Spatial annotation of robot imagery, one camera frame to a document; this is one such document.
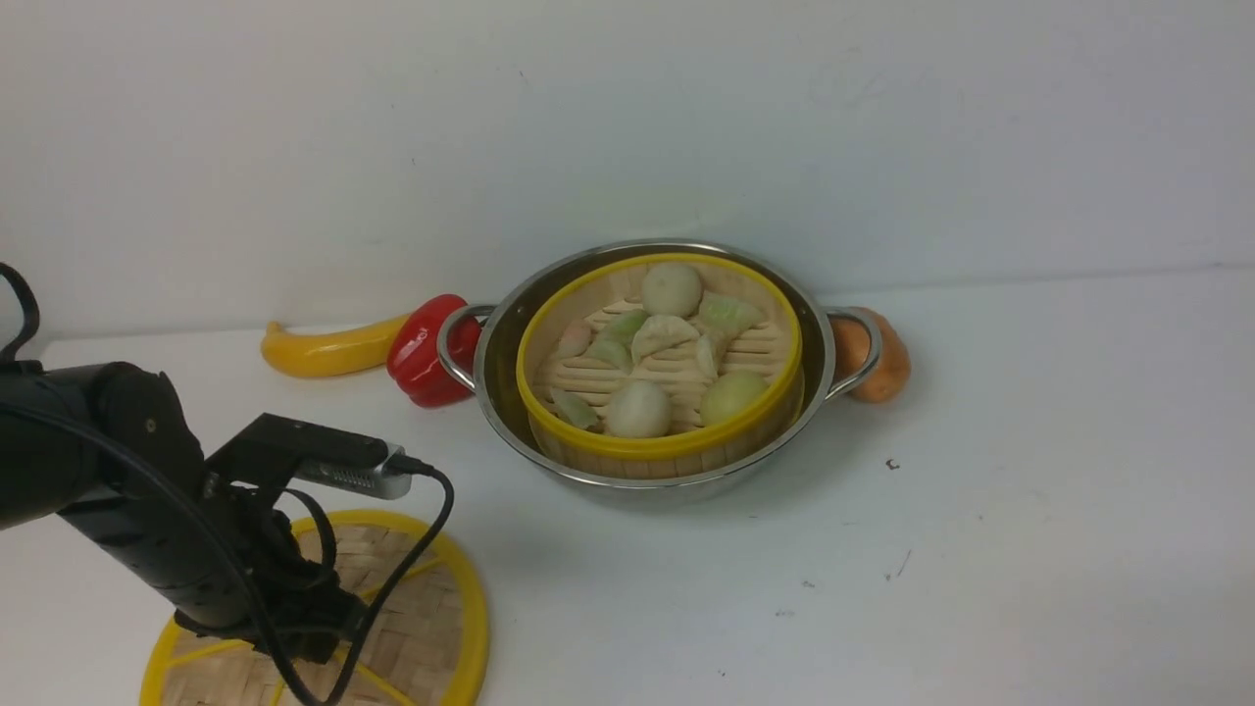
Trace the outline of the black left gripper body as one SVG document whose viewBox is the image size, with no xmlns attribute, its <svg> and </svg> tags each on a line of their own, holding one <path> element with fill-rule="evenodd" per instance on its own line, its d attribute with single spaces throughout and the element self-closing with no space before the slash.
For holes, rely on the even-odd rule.
<svg viewBox="0 0 1255 706">
<path fill-rule="evenodd" d="M 257 586 L 287 657 L 324 665 L 344 640 L 354 638 L 365 603 L 343 588 L 333 567 L 338 549 L 326 510 L 309 493 L 296 488 L 287 493 L 314 522 L 320 549 L 315 561 L 302 554 L 290 519 L 275 509 L 277 492 L 230 485 L 202 508 Z M 176 624 L 198 637 L 245 640 L 256 652 L 274 655 L 256 630 L 246 598 L 223 574 L 195 584 L 191 603 L 176 609 Z"/>
</svg>

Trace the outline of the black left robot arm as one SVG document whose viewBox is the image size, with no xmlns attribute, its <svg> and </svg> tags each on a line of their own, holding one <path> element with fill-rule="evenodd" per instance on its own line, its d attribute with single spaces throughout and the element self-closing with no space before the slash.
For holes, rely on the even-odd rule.
<svg viewBox="0 0 1255 706">
<path fill-rule="evenodd" d="M 276 502 L 287 483 L 331 461 L 380 460 L 385 445 L 351 431 L 255 419 L 203 451 L 174 385 L 128 362 L 46 371 L 5 362 L 3 403 L 80 424 L 133 451 L 203 510 L 260 591 L 287 656 L 325 663 L 360 630 L 366 606 L 333 568 L 304 557 Z M 3 527 L 58 515 L 174 606 L 179 630 L 266 651 L 223 561 L 183 510 L 141 473 L 77 434 L 3 415 Z"/>
</svg>

